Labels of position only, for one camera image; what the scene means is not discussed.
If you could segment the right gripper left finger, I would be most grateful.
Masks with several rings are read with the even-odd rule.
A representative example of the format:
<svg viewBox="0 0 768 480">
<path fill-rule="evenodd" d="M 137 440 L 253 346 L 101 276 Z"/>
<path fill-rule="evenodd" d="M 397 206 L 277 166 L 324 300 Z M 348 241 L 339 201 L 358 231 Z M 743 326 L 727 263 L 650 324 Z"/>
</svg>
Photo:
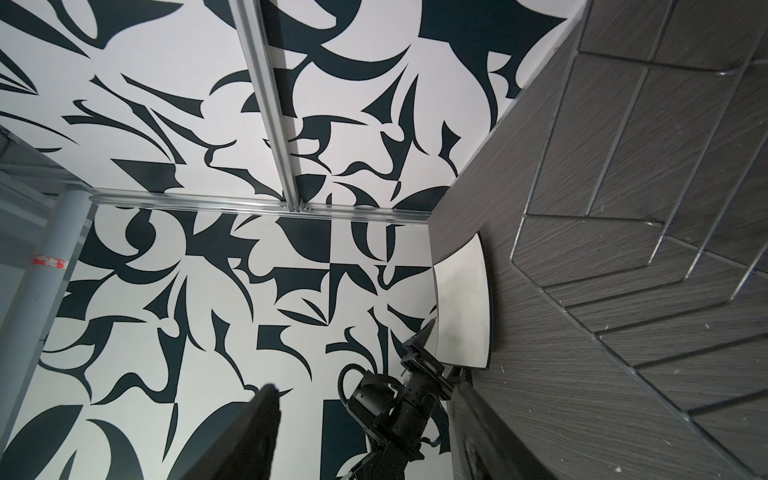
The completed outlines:
<svg viewBox="0 0 768 480">
<path fill-rule="evenodd" d="M 231 402 L 192 433 L 173 465 L 175 479 L 268 479 L 281 420 L 272 384 L 249 402 Z"/>
</svg>

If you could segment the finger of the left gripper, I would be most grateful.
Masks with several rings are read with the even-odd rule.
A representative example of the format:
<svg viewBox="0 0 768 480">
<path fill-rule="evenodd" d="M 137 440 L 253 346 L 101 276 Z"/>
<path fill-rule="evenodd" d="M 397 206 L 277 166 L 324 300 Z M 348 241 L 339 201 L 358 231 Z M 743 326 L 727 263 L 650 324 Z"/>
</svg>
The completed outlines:
<svg viewBox="0 0 768 480">
<path fill-rule="evenodd" d="M 435 347 L 430 343 L 432 332 L 436 326 L 436 320 L 430 319 L 422 329 L 410 338 L 410 354 L 415 358 L 435 360 Z"/>
</svg>

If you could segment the white square plate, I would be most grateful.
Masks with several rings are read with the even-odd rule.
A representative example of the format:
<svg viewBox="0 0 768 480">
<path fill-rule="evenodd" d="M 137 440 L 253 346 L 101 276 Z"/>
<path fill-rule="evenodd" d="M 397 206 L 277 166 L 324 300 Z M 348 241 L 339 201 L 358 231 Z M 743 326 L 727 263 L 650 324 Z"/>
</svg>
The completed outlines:
<svg viewBox="0 0 768 480">
<path fill-rule="evenodd" d="M 486 369 L 492 347 L 492 296 L 479 234 L 434 265 L 436 357 L 452 366 Z"/>
</svg>

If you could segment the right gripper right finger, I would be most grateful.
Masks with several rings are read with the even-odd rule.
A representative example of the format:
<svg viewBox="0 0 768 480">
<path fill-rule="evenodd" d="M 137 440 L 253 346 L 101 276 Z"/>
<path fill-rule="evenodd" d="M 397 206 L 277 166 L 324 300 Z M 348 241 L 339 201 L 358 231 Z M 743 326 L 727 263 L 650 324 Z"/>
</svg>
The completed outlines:
<svg viewBox="0 0 768 480">
<path fill-rule="evenodd" d="M 453 389 L 449 426 L 459 471 L 466 479 L 555 477 L 468 382 Z"/>
</svg>

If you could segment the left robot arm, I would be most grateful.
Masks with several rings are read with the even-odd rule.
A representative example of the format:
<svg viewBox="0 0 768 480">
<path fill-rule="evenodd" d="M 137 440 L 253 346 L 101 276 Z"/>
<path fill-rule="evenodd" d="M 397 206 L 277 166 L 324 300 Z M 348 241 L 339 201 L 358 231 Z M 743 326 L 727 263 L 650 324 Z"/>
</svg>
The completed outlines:
<svg viewBox="0 0 768 480">
<path fill-rule="evenodd" d="M 430 320 L 403 344 L 401 365 L 408 378 L 373 373 L 350 364 L 339 374 L 337 390 L 349 415 L 370 440 L 370 451 L 345 475 L 347 479 L 403 479 L 409 463 L 424 455 L 424 431 L 453 386 L 445 366 L 426 349 L 435 321 Z"/>
</svg>

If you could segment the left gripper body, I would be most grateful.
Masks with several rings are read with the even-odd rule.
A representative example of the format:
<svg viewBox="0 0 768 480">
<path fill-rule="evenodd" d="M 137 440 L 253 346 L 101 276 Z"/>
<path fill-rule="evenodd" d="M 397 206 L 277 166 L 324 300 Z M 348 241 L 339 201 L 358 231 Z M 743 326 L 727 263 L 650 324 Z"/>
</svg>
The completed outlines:
<svg viewBox="0 0 768 480">
<path fill-rule="evenodd" d="M 409 353 L 404 365 L 405 381 L 357 364 L 345 366 L 345 373 L 355 371 L 362 378 L 344 407 L 362 427 L 371 453 L 411 462 L 424 458 L 424 431 L 438 403 L 450 399 L 453 386 L 443 375 L 444 365 L 429 353 Z"/>
</svg>

